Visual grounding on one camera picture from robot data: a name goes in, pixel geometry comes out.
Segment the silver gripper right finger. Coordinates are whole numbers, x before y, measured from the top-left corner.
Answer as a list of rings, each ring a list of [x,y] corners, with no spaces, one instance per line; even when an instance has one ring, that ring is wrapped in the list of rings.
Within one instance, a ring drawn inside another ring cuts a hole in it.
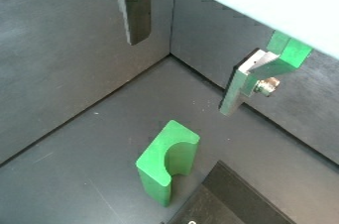
[[[220,112],[230,116],[255,93],[270,96],[279,86],[278,75],[298,70],[313,47],[274,31],[266,50],[255,49],[234,67]]]

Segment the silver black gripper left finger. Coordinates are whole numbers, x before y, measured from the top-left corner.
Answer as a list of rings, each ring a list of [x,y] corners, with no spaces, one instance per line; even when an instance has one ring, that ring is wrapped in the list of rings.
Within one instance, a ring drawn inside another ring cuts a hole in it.
[[[134,46],[151,34],[151,0],[118,0],[127,42]]]

